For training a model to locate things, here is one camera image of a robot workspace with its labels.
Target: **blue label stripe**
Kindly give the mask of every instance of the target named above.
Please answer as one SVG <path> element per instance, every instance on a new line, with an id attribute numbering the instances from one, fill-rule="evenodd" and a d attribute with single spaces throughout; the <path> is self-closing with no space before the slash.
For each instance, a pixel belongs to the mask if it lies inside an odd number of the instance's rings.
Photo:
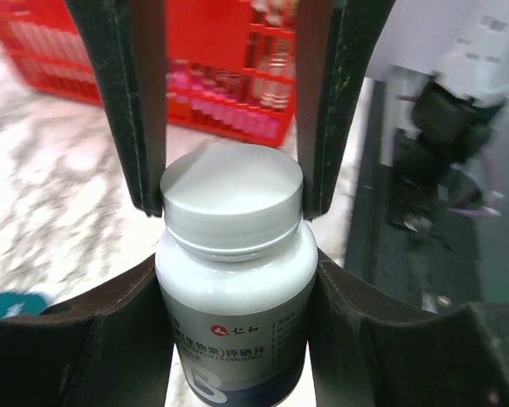
<path id="1" fill-rule="evenodd" d="M 299 358 L 299 363 L 292 364 L 277 376 L 259 386 L 244 390 L 222 391 L 227 396 L 227 401 L 223 404 L 211 402 L 203 397 L 201 399 L 212 407 L 271 407 L 282 401 L 294 390 L 302 375 L 304 361 L 303 357 Z M 209 389 L 199 386 L 211 394 Z"/>

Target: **bottle cap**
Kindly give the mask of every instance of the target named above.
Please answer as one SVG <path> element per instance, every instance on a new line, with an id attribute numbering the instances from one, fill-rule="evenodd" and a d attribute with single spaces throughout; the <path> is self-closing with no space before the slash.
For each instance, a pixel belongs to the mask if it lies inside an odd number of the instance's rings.
<path id="1" fill-rule="evenodd" d="M 160 179 L 168 231 L 207 254 L 252 253 L 295 233 L 302 187 L 287 154 L 240 143 L 184 155 Z"/>

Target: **bottle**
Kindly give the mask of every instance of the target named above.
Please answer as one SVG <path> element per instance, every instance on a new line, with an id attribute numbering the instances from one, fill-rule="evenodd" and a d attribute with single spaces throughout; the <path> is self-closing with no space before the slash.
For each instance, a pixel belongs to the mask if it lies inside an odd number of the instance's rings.
<path id="1" fill-rule="evenodd" d="M 282 25 L 281 13 L 285 9 L 285 0 L 271 0 L 269 9 L 270 12 L 266 14 L 266 21 L 269 25 L 280 27 Z"/>
<path id="2" fill-rule="evenodd" d="M 225 94 L 224 101 L 226 105 L 222 110 L 222 122 L 226 126 L 232 126 L 234 122 L 234 113 L 236 112 L 235 103 L 237 102 L 230 94 Z"/>
<path id="3" fill-rule="evenodd" d="M 317 249 L 303 176 L 279 150 L 196 150 L 162 175 L 156 273 L 182 369 L 206 404 L 270 407 L 305 360 Z"/>
<path id="4" fill-rule="evenodd" d="M 222 88 L 222 87 L 217 87 L 215 89 L 215 95 L 214 95 L 214 100 L 215 102 L 213 103 L 213 119 L 217 120 L 217 121 L 223 121 L 223 118 L 224 118 L 224 106 L 223 106 L 223 102 L 224 102 L 224 99 L 225 99 L 225 90 Z"/>
<path id="5" fill-rule="evenodd" d="M 191 70 L 191 94 L 193 97 L 190 99 L 191 107 L 193 110 L 199 111 L 202 109 L 203 100 L 199 98 L 199 95 L 204 91 L 204 85 L 202 80 L 204 79 L 204 73 L 200 69 Z"/>
<path id="6" fill-rule="evenodd" d="M 268 140 L 273 140 L 277 137 L 277 131 L 279 130 L 280 121 L 275 118 L 270 118 L 268 120 L 268 126 L 266 128 L 266 138 Z"/>
<path id="7" fill-rule="evenodd" d="M 202 83 L 204 84 L 204 90 L 202 91 L 202 95 L 204 95 L 205 99 L 202 102 L 202 114 L 206 116 L 211 116 L 213 114 L 214 108 L 214 99 L 215 99 L 215 81 L 211 79 L 203 79 Z"/>
<path id="8" fill-rule="evenodd" d="M 283 79 L 293 79 L 296 73 L 296 63 L 291 60 L 287 63 L 282 71 Z M 292 92 L 292 85 L 280 84 L 278 90 L 275 92 L 272 101 L 272 107 L 275 110 L 284 110 L 288 106 L 290 100 L 290 94 Z"/>
<path id="9" fill-rule="evenodd" d="M 178 103 L 188 103 L 188 61 L 186 59 L 177 59 L 173 70 L 173 87 L 179 89 L 176 100 Z"/>
<path id="10" fill-rule="evenodd" d="M 277 50 L 273 54 L 269 62 L 268 74 L 281 76 L 283 74 L 288 75 L 287 64 L 288 64 L 288 44 L 284 40 L 280 40 L 277 43 Z M 280 87 L 279 82 L 267 81 L 264 84 L 264 89 L 260 97 L 260 104 L 265 108 L 271 108 L 274 104 L 275 98 L 277 97 L 277 90 Z"/>

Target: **product label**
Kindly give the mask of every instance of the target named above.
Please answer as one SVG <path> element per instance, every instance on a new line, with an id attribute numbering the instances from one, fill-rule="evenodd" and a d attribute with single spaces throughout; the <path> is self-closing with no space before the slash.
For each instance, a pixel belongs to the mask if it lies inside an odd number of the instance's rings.
<path id="1" fill-rule="evenodd" d="M 191 389 L 215 407 L 270 407 L 284 399 L 304 367 L 313 283 L 250 315 L 207 314 L 164 293 Z"/>

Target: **pink bottle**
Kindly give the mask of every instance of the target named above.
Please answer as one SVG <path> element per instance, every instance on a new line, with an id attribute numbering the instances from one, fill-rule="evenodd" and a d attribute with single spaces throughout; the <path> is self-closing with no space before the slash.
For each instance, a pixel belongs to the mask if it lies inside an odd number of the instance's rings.
<path id="1" fill-rule="evenodd" d="M 247 112 L 245 122 L 243 124 L 243 131 L 247 134 L 255 134 L 257 125 L 257 113 Z"/>
<path id="2" fill-rule="evenodd" d="M 233 127 L 237 131 L 243 131 L 243 126 L 245 119 L 247 117 L 247 112 L 243 109 L 236 109 L 233 120 Z"/>
<path id="3" fill-rule="evenodd" d="M 268 116 L 259 114 L 255 135 L 257 137 L 266 137 L 266 129 L 268 127 Z"/>
<path id="4" fill-rule="evenodd" d="M 202 84 L 202 78 L 204 77 L 204 74 L 200 70 L 193 70 L 191 71 L 191 94 L 192 97 L 190 99 L 190 104 L 193 110 L 201 110 L 203 101 L 201 98 L 197 98 L 197 95 L 201 95 L 204 91 L 204 86 Z"/>
<path id="5" fill-rule="evenodd" d="M 215 103 L 213 105 L 213 118 L 215 120 L 223 121 L 224 117 L 224 108 L 225 106 L 222 102 L 225 99 L 224 89 L 221 87 L 217 87 L 215 89 Z"/>
<path id="6" fill-rule="evenodd" d="M 211 79 L 204 79 L 204 90 L 202 91 L 202 95 L 204 95 L 206 98 L 204 98 L 204 101 L 202 102 L 202 113 L 206 115 L 212 115 L 213 113 L 213 97 L 215 96 L 215 83 Z"/>
<path id="7" fill-rule="evenodd" d="M 225 97 L 225 102 L 227 103 L 236 103 L 236 99 Z M 222 109 L 222 122 L 225 125 L 232 125 L 234 121 L 234 112 L 236 108 L 233 105 L 224 105 Z"/>
<path id="8" fill-rule="evenodd" d="M 273 118 L 269 119 L 266 129 L 266 138 L 273 140 L 277 136 L 277 130 L 279 130 L 279 120 Z"/>
<path id="9" fill-rule="evenodd" d="M 188 89 L 188 61 L 184 59 L 176 61 L 173 81 L 176 88 L 182 89 L 183 91 Z M 188 103 L 188 96 L 184 92 L 178 92 L 177 102 Z"/>

